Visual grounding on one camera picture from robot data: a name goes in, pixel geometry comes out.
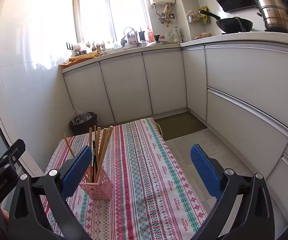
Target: orange cloth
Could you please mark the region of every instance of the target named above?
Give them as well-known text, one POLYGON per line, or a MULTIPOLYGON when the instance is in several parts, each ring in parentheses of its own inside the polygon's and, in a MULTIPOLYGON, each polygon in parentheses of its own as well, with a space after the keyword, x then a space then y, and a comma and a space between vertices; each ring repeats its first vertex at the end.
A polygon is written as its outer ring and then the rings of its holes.
POLYGON ((60 66, 61 66, 62 69, 64 69, 64 68, 73 66, 73 65, 75 65, 77 63, 80 63, 80 62, 83 62, 83 61, 86 61, 86 60, 89 60, 89 59, 92 59, 92 58, 96 58, 98 56, 99 56, 99 51, 95 50, 95 51, 92 51, 91 53, 87 53, 87 54, 76 56, 76 57, 71 57, 69 59, 68 63, 63 62, 62 64, 60 64, 60 66))

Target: brown mat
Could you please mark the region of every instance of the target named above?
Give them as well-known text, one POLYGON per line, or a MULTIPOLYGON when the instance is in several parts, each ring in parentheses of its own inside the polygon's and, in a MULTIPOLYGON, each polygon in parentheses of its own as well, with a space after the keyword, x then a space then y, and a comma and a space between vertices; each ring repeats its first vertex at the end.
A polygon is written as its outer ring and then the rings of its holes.
POLYGON ((207 128, 190 112, 175 114, 154 121, 160 125, 165 141, 207 128))

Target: striped tablecloth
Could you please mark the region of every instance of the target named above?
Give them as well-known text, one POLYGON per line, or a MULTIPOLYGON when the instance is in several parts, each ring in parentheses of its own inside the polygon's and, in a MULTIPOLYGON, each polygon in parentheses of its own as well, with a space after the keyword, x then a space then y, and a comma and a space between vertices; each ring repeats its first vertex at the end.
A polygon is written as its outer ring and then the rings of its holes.
MULTIPOLYGON (((88 134, 69 138, 74 152, 88 144, 88 134)), ((60 141, 46 172, 71 158, 60 141)), ((105 171, 113 183, 111 200, 93 200, 80 188, 67 203, 95 239, 189 240, 207 214, 152 118, 114 127, 105 171)), ((42 202, 55 233, 60 229, 42 202)))

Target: window frame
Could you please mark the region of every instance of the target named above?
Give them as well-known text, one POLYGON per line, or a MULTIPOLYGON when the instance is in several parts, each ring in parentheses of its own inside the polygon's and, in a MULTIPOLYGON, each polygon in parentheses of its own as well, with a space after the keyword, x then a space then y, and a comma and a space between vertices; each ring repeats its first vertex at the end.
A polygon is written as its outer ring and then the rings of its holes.
MULTIPOLYGON (((150 20, 149 20, 148 15, 147 15, 147 8, 145 8, 145 2, 144 2, 144 0, 140 0, 140 1, 142 4, 146 24, 149 25, 150 20)), ((74 20, 75 20, 77 41, 86 43, 87 41, 83 39, 84 36, 83 36, 83 30, 82 30, 82 26, 81 26, 80 1, 79 0, 73 0, 73 9, 74 9, 74 20)), ((107 11, 108 18, 109 18, 109 29, 110 29, 111 37, 114 39, 114 41, 119 42, 116 40, 116 33, 115 33, 115 29, 114 29, 113 18, 112 18, 112 14, 111 14, 111 8, 110 8, 109 0, 105 0, 105 10, 107 11)))

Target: silver bolt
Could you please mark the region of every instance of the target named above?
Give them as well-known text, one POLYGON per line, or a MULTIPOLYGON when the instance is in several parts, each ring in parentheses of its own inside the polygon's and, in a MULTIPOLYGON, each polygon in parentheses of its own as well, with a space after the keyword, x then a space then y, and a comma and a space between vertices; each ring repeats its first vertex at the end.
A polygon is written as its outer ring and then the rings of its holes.
POLYGON ((256 178, 258 178, 258 179, 262 179, 262 178, 263 178, 263 175, 260 174, 260 173, 256 173, 256 178))
POLYGON ((227 174, 227 175, 233 175, 234 174, 234 171, 232 170, 232 169, 226 169, 225 170, 225 173, 227 174))
POLYGON ((27 178, 27 174, 25 174, 25 173, 20 176, 21 180, 25 180, 26 178, 27 178))
POLYGON ((55 176, 57 174, 57 170, 51 170, 48 174, 50 176, 55 176))

